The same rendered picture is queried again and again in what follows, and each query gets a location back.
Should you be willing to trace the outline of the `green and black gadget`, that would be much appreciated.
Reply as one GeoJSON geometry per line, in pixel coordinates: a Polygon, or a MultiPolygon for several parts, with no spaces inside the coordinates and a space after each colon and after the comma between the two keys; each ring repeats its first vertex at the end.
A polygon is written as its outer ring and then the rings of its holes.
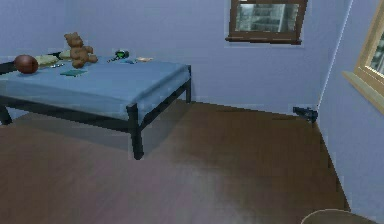
{"type": "Polygon", "coordinates": [[[117,60],[121,60],[121,59],[125,59],[125,58],[128,58],[129,57],[129,52],[126,51],[126,50],[118,50],[115,52],[115,56],[108,60],[108,62],[112,62],[112,61],[117,61],[117,60]]]}

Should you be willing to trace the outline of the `small black dumbbell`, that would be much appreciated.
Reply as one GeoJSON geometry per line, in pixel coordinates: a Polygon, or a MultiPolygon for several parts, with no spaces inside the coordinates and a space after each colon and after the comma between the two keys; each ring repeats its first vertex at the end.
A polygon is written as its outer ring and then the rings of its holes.
{"type": "Polygon", "coordinates": [[[312,110],[311,108],[300,108],[294,107],[293,112],[297,114],[299,117],[305,118],[307,121],[314,123],[317,120],[318,112],[316,110],[312,110]]]}

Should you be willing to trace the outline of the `dark brown framed window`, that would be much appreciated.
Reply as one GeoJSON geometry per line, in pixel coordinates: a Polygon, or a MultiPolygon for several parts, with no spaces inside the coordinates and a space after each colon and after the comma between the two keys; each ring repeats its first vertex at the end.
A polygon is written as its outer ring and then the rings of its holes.
{"type": "Polygon", "coordinates": [[[308,0],[231,0],[228,42],[300,45],[308,0]]]}

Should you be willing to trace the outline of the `teal book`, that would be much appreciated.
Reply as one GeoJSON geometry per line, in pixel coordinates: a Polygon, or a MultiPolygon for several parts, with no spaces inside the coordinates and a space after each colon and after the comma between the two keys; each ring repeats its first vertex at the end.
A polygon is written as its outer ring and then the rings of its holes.
{"type": "Polygon", "coordinates": [[[80,69],[77,69],[77,70],[68,70],[68,71],[61,72],[60,75],[62,75],[62,76],[76,77],[76,76],[79,76],[79,75],[84,74],[84,73],[86,73],[86,72],[87,72],[86,70],[80,70],[80,69]]]}

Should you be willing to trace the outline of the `brown teddy bear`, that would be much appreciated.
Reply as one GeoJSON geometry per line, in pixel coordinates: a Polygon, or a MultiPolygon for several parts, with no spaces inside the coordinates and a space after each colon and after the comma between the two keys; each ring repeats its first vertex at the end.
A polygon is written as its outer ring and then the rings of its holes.
{"type": "Polygon", "coordinates": [[[65,34],[64,38],[70,47],[70,58],[74,68],[79,69],[86,63],[96,63],[98,61],[93,48],[91,46],[85,46],[77,32],[65,34]]]}

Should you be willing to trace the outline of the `brown ball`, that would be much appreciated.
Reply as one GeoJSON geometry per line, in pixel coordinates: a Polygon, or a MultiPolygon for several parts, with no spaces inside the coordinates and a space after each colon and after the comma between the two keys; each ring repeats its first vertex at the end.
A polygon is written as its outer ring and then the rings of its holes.
{"type": "Polygon", "coordinates": [[[23,74],[33,74],[38,70],[37,60],[30,55],[19,55],[14,60],[15,68],[23,74]]]}

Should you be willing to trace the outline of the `beige round object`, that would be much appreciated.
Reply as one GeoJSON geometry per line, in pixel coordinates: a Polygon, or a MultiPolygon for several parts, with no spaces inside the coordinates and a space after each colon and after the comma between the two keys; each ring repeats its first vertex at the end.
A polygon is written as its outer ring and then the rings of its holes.
{"type": "Polygon", "coordinates": [[[366,217],[345,210],[324,209],[312,212],[300,224],[378,224],[366,217]]]}

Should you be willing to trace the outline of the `light wood framed window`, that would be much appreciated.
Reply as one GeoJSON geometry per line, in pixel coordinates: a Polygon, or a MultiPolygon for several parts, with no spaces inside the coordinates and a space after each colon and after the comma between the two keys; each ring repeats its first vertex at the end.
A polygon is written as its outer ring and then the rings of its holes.
{"type": "Polygon", "coordinates": [[[371,66],[384,34],[384,0],[380,0],[368,29],[367,36],[352,72],[342,75],[384,115],[384,74],[371,66]]]}

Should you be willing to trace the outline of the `blue bed with black frame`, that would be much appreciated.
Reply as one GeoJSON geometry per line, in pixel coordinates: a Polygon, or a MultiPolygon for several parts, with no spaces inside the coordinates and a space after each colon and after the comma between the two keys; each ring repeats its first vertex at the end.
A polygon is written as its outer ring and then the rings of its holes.
{"type": "Polygon", "coordinates": [[[58,68],[24,75],[8,63],[0,65],[0,124],[8,125],[10,108],[128,133],[134,158],[143,157],[141,132],[181,94],[191,101],[191,67],[151,60],[124,64],[105,57],[80,70],[63,60],[58,68]]]}

